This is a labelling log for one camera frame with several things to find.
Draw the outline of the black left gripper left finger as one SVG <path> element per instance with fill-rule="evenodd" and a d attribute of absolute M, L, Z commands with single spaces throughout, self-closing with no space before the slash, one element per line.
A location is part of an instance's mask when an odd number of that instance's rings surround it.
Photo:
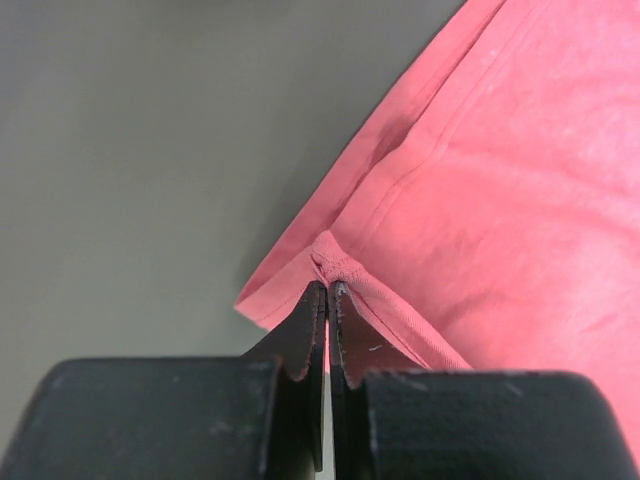
<path fill-rule="evenodd" d="M 292 312 L 243 356 L 278 366 L 269 405 L 266 473 L 323 468 L 325 287 L 309 283 Z"/>

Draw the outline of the salmon pink t-shirt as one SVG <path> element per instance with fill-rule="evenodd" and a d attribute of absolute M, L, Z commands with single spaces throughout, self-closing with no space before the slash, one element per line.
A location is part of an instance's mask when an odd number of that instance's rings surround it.
<path fill-rule="evenodd" d="M 637 451 L 638 3 L 465 3 L 236 310 L 272 329 L 316 280 L 421 366 L 587 376 Z"/>

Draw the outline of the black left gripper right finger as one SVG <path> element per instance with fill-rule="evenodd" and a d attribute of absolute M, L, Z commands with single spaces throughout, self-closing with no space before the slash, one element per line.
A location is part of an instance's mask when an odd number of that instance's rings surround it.
<path fill-rule="evenodd" d="M 398 350 L 358 312 L 347 286 L 328 290 L 328 342 L 337 479 L 374 479 L 369 402 L 364 378 L 370 371 L 422 367 Z"/>

